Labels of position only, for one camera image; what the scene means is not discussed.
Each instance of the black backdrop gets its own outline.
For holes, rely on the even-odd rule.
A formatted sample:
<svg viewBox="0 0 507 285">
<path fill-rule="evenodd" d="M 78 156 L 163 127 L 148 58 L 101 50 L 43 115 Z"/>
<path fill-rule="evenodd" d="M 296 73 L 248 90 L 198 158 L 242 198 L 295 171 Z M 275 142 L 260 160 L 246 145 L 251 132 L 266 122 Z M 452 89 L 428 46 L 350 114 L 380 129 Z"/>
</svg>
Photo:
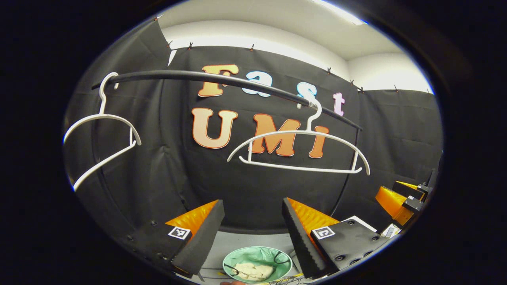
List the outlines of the black backdrop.
<svg viewBox="0 0 507 285">
<path fill-rule="evenodd" d="M 5 85 L 5 100 L 19 107 L 6 113 L 7 135 L 15 138 L 4 141 L 7 161 L 12 163 L 6 183 L 14 183 L 6 191 L 2 216 L 9 230 L 4 235 L 9 245 L 6 260 L 11 261 L 3 268 L 6 283 L 41 278 L 74 284 L 168 282 L 100 231 L 70 189 L 62 167 L 65 98 L 118 35 L 171 4 L 125 3 L 6 3 L 11 25 L 5 38 L 11 41 L 2 69 L 10 82 Z M 491 207 L 498 197 L 490 190 L 502 186 L 491 167 L 502 158 L 498 152 L 502 134 L 494 123 L 504 113 L 498 104 L 500 92 L 487 90 L 501 80 L 502 73 L 495 72 L 501 61 L 495 54 L 504 49 L 493 43 L 503 34 L 499 22 L 505 6 L 495 1 L 340 3 L 388 31 L 428 70 L 440 94 L 446 125 L 446 155 L 438 186 L 455 190 L 437 192 L 413 229 L 360 270 L 341 276 L 340 283 L 498 281 L 502 271 L 495 260 L 502 241 L 495 223 L 502 213 L 501 207 Z M 69 36 L 69 26 L 79 37 Z M 472 70 L 462 68 L 467 61 Z M 487 191 L 477 195 L 478 189 Z M 421 243 L 423 250 L 415 250 L 414 245 Z M 423 273 L 414 273 L 407 252 Z"/>
<path fill-rule="evenodd" d="M 440 110 L 435 96 L 409 90 L 359 92 L 360 133 L 357 147 L 367 157 L 371 175 L 351 175 L 334 217 L 356 215 L 377 230 L 390 216 L 375 199 L 379 186 L 394 181 L 425 182 L 438 168 L 443 149 Z"/>
<path fill-rule="evenodd" d="M 69 104 L 64 129 L 79 118 L 97 113 L 100 100 L 94 83 L 109 72 L 120 74 L 165 69 L 170 50 L 158 22 L 138 27 L 112 45 L 87 70 Z M 201 71 L 205 65 L 235 64 L 246 78 L 251 71 L 268 73 L 273 87 L 296 93 L 300 82 L 316 86 L 316 98 L 323 107 L 333 109 L 333 94 L 342 93 L 345 118 L 363 126 L 359 149 L 364 149 L 371 176 L 363 170 L 351 174 L 346 193 L 342 193 L 346 174 L 294 171 L 245 165 L 238 155 L 227 163 L 234 148 L 253 137 L 255 114 L 273 117 L 279 128 L 285 120 L 295 119 L 306 129 L 306 119 L 314 114 L 275 96 L 247 94 L 238 87 L 222 87 L 220 96 L 199 97 L 202 82 L 146 80 L 121 83 L 117 90 L 106 89 L 105 111 L 129 120 L 139 132 L 142 145 L 103 166 L 77 190 L 98 223 L 115 237 L 127 234 L 150 220 L 170 220 L 185 210 L 216 199 L 224 200 L 226 215 L 222 229 L 242 233 L 286 232 L 280 214 L 283 197 L 302 201 L 328 215 L 340 197 L 335 216 L 358 216 L 378 230 L 390 218 L 375 201 L 380 185 L 390 186 L 395 179 L 421 183 L 431 168 L 436 168 L 442 151 L 442 130 L 435 97 L 416 91 L 358 92 L 348 81 L 328 75 L 325 70 L 292 58 L 264 51 L 234 47 L 194 47 L 176 51 L 169 69 Z M 220 110 L 238 114 L 233 121 L 229 143 L 209 149 L 192 136 L 193 108 L 208 108 L 207 135 L 218 137 L 222 120 Z M 356 129 L 327 115 L 314 120 L 329 134 L 351 143 Z M 295 154 L 253 154 L 253 160 L 274 164 L 315 168 L 349 169 L 353 150 L 327 139 L 324 156 L 308 157 L 314 136 L 297 135 Z M 125 146 L 128 127 L 121 122 L 101 120 L 81 126 L 69 137 L 64 149 L 71 181 L 91 165 Z M 364 168 L 359 159 L 358 167 Z"/>
</svg>

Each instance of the white clothes hanger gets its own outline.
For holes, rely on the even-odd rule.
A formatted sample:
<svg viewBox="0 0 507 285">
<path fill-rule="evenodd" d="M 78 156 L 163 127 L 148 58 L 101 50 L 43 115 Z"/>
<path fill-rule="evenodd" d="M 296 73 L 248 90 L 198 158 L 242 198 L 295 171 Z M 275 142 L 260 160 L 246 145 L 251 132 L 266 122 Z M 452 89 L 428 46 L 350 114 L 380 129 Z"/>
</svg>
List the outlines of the white clothes hanger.
<svg viewBox="0 0 507 285">
<path fill-rule="evenodd" d="M 348 141 L 346 141 L 346 140 L 344 140 L 342 138 L 339 138 L 337 136 L 333 136 L 333 135 L 326 134 L 326 133 L 312 131 L 312 121 L 315 120 L 316 118 L 318 118 L 320 116 L 320 114 L 322 113 L 322 105 L 315 98 L 310 98 L 310 99 L 306 98 L 306 99 L 309 101 L 309 106 L 310 107 L 312 107 L 314 109 L 317 109 L 317 113 L 315 113 L 314 115 L 312 115 L 312 116 L 310 116 L 308 118 L 308 122 L 306 124 L 306 130 L 274 131 L 274 132 L 269 132 L 269 133 L 261 134 L 261 135 L 258 135 L 258 136 L 254 136 L 254 137 L 248 139 L 247 141 L 245 141 L 244 143 L 240 144 L 235 150 L 233 150 L 231 152 L 231 154 L 229 155 L 229 158 L 227 158 L 227 162 L 229 162 L 231 160 L 231 158 L 234 156 L 234 154 L 237 151 L 239 151 L 240 148 L 244 147 L 245 145 L 249 145 L 249 147 L 248 147 L 248 159 L 245 160 L 244 158 L 242 158 L 241 156 L 239 156 L 239 159 L 243 163 L 246 163 L 246 164 L 266 166 L 266 167 L 274 167 L 274 168 L 283 168 L 283 169 L 292 169 L 292 170 L 316 171 L 316 172 L 358 173 L 358 172 L 360 172 L 363 169 L 362 167 L 360 167 L 358 169 L 355 169 L 356 163 L 357 163 L 357 156 L 359 155 L 361 157 L 361 159 L 363 160 L 364 164 L 365 164 L 366 174 L 370 175 L 370 165 L 368 164 L 368 161 L 366 160 L 365 156 L 362 154 L 362 152 L 355 145 L 353 145 L 353 144 L 349 143 Z M 262 138 L 262 137 L 265 137 L 265 136 L 270 136 L 270 135 L 275 135 L 275 134 L 284 134 L 284 133 L 306 134 L 306 135 L 320 135 L 320 136 L 324 136 L 324 137 L 327 137 L 327 138 L 330 138 L 330 139 L 333 139 L 333 140 L 337 140 L 337 141 L 339 141 L 341 143 L 344 143 L 345 145 L 349 146 L 350 148 L 352 148 L 355 151 L 355 153 L 354 153 L 354 161 L 352 163 L 351 169 L 350 170 L 345 170 L 345 169 L 326 169 L 326 168 L 300 167 L 300 166 L 289 166 L 289 165 L 280 165 L 280 164 L 255 162 L 255 161 L 251 160 L 251 157 L 252 157 L 252 142 L 254 140 Z"/>
<path fill-rule="evenodd" d="M 81 177 L 79 177 L 79 179 L 74 183 L 73 185 L 73 188 L 74 188 L 74 191 L 76 191 L 79 187 L 79 185 L 84 181 L 84 179 L 86 179 L 91 173 L 93 173 L 94 171 L 96 171 L 97 169 L 101 168 L 103 165 L 105 165 L 106 163 L 110 162 L 111 160 L 113 160 L 114 158 L 120 156 L 121 154 L 123 154 L 124 152 L 126 152 L 127 150 L 133 148 L 136 144 L 137 145 L 141 145 L 141 138 L 139 137 L 139 134 L 137 133 L 137 131 L 135 130 L 134 126 L 127 120 L 125 120 L 124 118 L 122 117 L 119 117 L 119 116 L 115 116 L 115 115 L 109 115 L 109 114 L 104 114 L 104 109 L 105 109 L 105 102 L 106 102 L 106 98 L 105 98 L 105 94 L 104 94 L 104 86 L 106 84 L 106 82 L 108 81 L 109 78 L 111 77 L 114 77 L 114 76 L 117 76 L 118 73 L 116 72 L 112 72 L 108 75 L 106 75 L 104 77 L 104 79 L 102 80 L 102 83 L 100 84 L 100 88 L 99 88 L 99 96 L 100 96 L 100 100 L 101 100 L 101 103 L 100 103 L 100 110 L 99 110 L 99 113 L 96 114 L 96 115 L 90 115 L 90 116 L 87 116 L 87 117 L 84 117 L 82 119 L 80 119 L 79 121 L 75 122 L 68 130 L 67 132 L 65 133 L 65 136 L 63 137 L 63 143 L 65 144 L 65 141 L 67 140 L 68 136 L 70 135 L 70 133 L 72 133 L 77 127 L 79 127 L 80 125 L 82 125 L 83 123 L 86 123 L 86 122 L 89 122 L 89 121 L 93 121 L 93 120 L 98 120 L 98 119 L 113 119 L 113 120 L 118 120 L 118 121 L 122 121 L 124 122 L 125 124 L 127 124 L 129 127 L 130 127 L 130 144 L 128 147 L 118 151 L 117 153 L 107 157 L 106 159 L 100 161 L 99 163 L 95 164 L 92 168 L 88 169 L 83 175 L 81 175 Z M 118 84 L 119 83 L 116 83 L 115 84 L 115 89 L 118 88 Z M 135 136 L 135 140 L 132 140 L 132 133 L 134 134 Z"/>
</svg>

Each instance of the ceiling light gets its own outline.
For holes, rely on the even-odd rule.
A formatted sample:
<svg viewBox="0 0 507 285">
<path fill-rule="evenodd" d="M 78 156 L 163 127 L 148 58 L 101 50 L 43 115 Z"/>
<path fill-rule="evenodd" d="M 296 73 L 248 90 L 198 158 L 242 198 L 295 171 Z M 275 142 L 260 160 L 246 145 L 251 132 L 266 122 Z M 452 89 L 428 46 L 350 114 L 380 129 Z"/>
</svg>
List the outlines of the ceiling light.
<svg viewBox="0 0 507 285">
<path fill-rule="evenodd" d="M 333 4 L 327 3 L 327 2 L 322 1 L 322 0 L 311 0 L 311 1 L 315 2 L 316 4 L 319 4 L 319 5 L 322 5 L 322 6 L 326 7 L 326 8 L 328 8 L 333 13 L 335 13 L 338 16 L 340 16 L 342 19 L 345 19 L 345 20 L 351 22 L 354 25 L 367 24 L 366 22 L 364 22 L 364 21 L 356 18 L 354 15 L 352 15 L 352 14 L 346 12 L 346 11 L 343 11 L 342 9 L 334 6 Z"/>
</svg>

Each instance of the orange foam pad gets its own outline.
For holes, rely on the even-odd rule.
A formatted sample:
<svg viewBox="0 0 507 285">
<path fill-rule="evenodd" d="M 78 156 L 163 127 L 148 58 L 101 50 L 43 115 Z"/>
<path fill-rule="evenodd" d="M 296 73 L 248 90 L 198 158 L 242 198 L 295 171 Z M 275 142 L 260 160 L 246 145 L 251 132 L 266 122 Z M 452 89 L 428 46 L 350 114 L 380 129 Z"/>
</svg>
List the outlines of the orange foam pad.
<svg viewBox="0 0 507 285">
<path fill-rule="evenodd" d="M 407 200 L 406 197 L 396 193 L 395 191 L 387 189 L 384 186 L 380 186 L 375 199 L 377 199 L 384 210 L 391 215 L 393 220 L 397 221 L 401 225 L 404 225 L 414 214 L 402 206 L 405 200 Z"/>
<path fill-rule="evenodd" d="M 190 238 L 190 240 L 192 240 L 217 202 L 218 200 L 215 200 L 186 212 L 185 214 L 170 220 L 166 223 L 166 225 L 189 229 L 192 232 L 192 237 Z"/>
<path fill-rule="evenodd" d="M 310 238 L 310 240 L 315 245 L 310 233 L 314 229 L 330 226 L 339 223 L 338 220 L 335 220 L 328 215 L 315 210 L 312 207 L 309 207 L 303 203 L 292 200 L 287 197 L 287 200 L 291 203 L 292 208 L 298 215 L 299 221 L 303 224 L 303 228 L 305 229 L 306 234 Z"/>
</svg>

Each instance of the black curtain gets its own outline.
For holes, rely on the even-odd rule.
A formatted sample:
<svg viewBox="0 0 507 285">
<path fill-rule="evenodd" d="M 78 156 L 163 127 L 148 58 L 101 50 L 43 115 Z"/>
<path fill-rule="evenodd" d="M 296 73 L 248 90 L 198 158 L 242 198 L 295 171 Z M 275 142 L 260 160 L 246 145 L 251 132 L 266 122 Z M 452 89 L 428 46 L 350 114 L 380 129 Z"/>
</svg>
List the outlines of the black curtain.
<svg viewBox="0 0 507 285">
<path fill-rule="evenodd" d="M 169 69 L 202 71 L 205 65 L 235 64 L 238 74 L 232 75 L 246 79 L 252 71 L 269 74 L 272 86 L 297 94 L 297 85 L 307 82 L 316 86 L 316 98 L 323 107 L 333 110 L 333 94 L 342 93 L 345 104 L 344 117 L 357 122 L 358 94 L 350 82 L 317 66 L 293 58 L 237 47 L 192 47 L 178 49 Z M 182 195 L 191 208 L 198 207 L 215 199 L 224 200 L 225 217 L 222 230 L 248 234 L 271 234 L 287 232 L 281 215 L 284 197 L 290 197 L 306 205 L 330 214 L 347 177 L 342 173 L 296 171 L 261 167 L 242 163 L 238 156 L 246 158 L 247 147 L 241 149 L 230 162 L 229 154 L 242 142 L 256 133 L 256 114 L 272 116 L 276 129 L 287 119 L 298 120 L 299 130 L 306 129 L 308 117 L 315 114 L 310 108 L 296 108 L 296 103 L 276 96 L 261 97 L 247 94 L 234 86 L 221 87 L 223 94 L 213 97 L 199 97 L 197 93 L 202 82 L 167 80 L 160 106 L 163 137 L 180 138 L 180 152 L 185 162 L 190 187 L 183 189 Z M 207 134 L 217 138 L 222 120 L 221 110 L 238 114 L 233 121 L 229 143 L 221 149 L 204 148 L 197 144 L 192 135 L 193 108 L 213 110 L 209 118 Z M 177 114 L 180 114 L 180 125 Z M 312 123 L 325 126 L 329 134 L 354 142 L 356 129 L 325 114 Z M 315 168 L 349 169 L 354 151 L 348 146 L 326 139 L 322 158 L 309 157 L 315 136 L 296 135 L 294 155 L 279 156 L 274 152 L 253 154 L 252 160 L 264 163 L 294 165 Z"/>
<path fill-rule="evenodd" d="M 99 112 L 99 90 L 91 87 L 107 74 L 166 69 L 169 54 L 157 21 L 122 36 L 82 76 L 70 99 L 63 132 L 75 121 Z M 168 221 L 186 211 L 178 195 L 185 180 L 179 153 L 170 142 L 161 140 L 163 86 L 163 81 L 145 80 L 120 83 L 117 90 L 109 84 L 105 89 L 105 113 L 130 121 L 142 142 L 95 171 L 76 191 L 90 215 L 112 236 L 123 236 L 150 220 Z M 120 121 L 95 120 L 79 126 L 64 145 L 71 182 L 128 145 L 129 127 Z"/>
<path fill-rule="evenodd" d="M 411 90 L 359 92 L 359 125 L 364 128 L 357 147 L 366 156 L 371 175 L 351 175 L 333 217 L 358 216 L 379 231 L 391 217 L 376 201 L 380 186 L 394 181 L 426 182 L 438 168 L 443 149 L 439 107 L 434 95 Z"/>
</svg>

